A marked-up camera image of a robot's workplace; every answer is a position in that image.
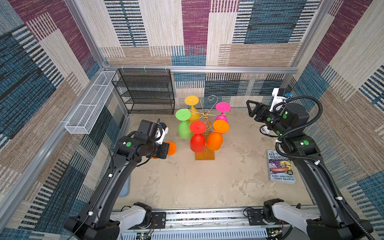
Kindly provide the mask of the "magenta plastic wine glass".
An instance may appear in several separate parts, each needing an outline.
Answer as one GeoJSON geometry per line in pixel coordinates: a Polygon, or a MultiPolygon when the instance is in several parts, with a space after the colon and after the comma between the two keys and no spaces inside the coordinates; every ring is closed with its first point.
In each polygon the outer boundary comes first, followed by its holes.
{"type": "Polygon", "coordinates": [[[216,121],[222,120],[228,123],[228,119],[226,117],[226,114],[231,111],[231,105],[225,102],[217,103],[215,106],[216,110],[219,111],[221,114],[216,117],[216,121]]]}

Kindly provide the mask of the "light orange plastic wine glass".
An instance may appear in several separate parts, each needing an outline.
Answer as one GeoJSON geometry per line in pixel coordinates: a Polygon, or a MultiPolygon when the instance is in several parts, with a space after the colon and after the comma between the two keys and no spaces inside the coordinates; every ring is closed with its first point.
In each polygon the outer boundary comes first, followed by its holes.
{"type": "Polygon", "coordinates": [[[230,126],[224,120],[216,120],[213,123],[213,128],[214,132],[209,135],[206,146],[212,151],[217,151],[223,144],[223,134],[229,131],[230,126]]]}

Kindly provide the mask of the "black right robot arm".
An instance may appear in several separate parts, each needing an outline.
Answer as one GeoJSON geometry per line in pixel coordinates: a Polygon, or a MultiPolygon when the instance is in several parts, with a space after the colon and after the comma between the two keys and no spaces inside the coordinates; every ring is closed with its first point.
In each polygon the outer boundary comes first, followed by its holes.
{"type": "Polygon", "coordinates": [[[314,124],[323,113],[319,100],[307,96],[316,103],[318,112],[309,119],[306,107],[296,103],[298,97],[288,98],[270,107],[255,101],[246,102],[249,116],[256,122],[265,123],[277,134],[277,153],[291,160],[318,206],[318,217],[306,217],[300,209],[274,199],[271,213],[274,218],[287,222],[307,234],[311,240],[359,240],[373,239],[373,227],[362,220],[350,207],[330,171],[326,168],[321,151],[315,141],[303,131],[314,124]]]}

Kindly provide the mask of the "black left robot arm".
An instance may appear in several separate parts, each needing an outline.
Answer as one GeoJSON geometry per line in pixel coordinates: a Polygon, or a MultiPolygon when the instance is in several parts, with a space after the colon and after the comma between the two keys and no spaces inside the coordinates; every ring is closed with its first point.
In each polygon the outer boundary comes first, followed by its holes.
{"type": "Polygon", "coordinates": [[[121,137],[111,154],[111,166],[96,191],[73,217],[68,217],[64,229],[78,240],[119,240],[123,232],[138,227],[153,228],[152,208],[137,202],[125,211],[113,214],[113,207],[125,182],[139,166],[142,158],[166,159],[170,144],[164,142],[169,128],[160,121],[142,120],[137,131],[121,137]]]}

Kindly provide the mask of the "dark orange plastic wine glass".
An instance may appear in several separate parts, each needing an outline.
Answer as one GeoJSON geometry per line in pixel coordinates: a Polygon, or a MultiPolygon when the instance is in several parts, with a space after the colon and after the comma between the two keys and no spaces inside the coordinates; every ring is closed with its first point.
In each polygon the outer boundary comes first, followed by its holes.
{"type": "Polygon", "coordinates": [[[173,142],[168,142],[170,144],[170,148],[169,148],[169,152],[168,152],[168,156],[172,156],[176,153],[177,151],[177,146],[175,143],[173,142]]]}

